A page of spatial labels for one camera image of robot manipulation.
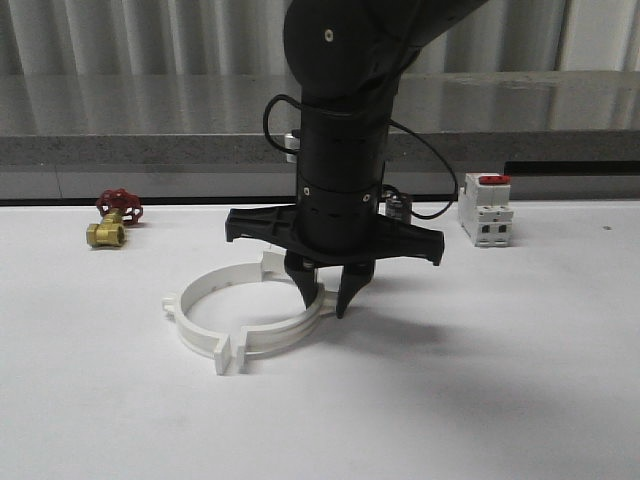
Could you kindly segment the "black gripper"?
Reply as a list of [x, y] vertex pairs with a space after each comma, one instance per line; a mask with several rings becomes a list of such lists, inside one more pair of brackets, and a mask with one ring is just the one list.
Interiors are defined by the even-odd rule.
[[439, 264], [443, 233], [378, 212], [387, 135], [382, 123], [302, 114], [295, 204], [232, 209], [225, 225], [227, 240], [254, 238], [291, 251], [285, 254], [284, 269], [306, 307], [318, 295], [314, 262], [345, 265], [335, 309], [339, 319], [371, 282], [370, 260], [416, 257]]

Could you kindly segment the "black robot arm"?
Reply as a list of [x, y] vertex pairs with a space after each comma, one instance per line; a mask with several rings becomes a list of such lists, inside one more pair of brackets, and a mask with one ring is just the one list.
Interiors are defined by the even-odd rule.
[[383, 150], [402, 73], [421, 49], [478, 8], [475, 1], [294, 1], [284, 21], [289, 68], [301, 88], [296, 201], [234, 209], [228, 239], [283, 247], [284, 266], [306, 304], [317, 272], [342, 268], [343, 315], [380, 259], [439, 263], [444, 236], [378, 211]]

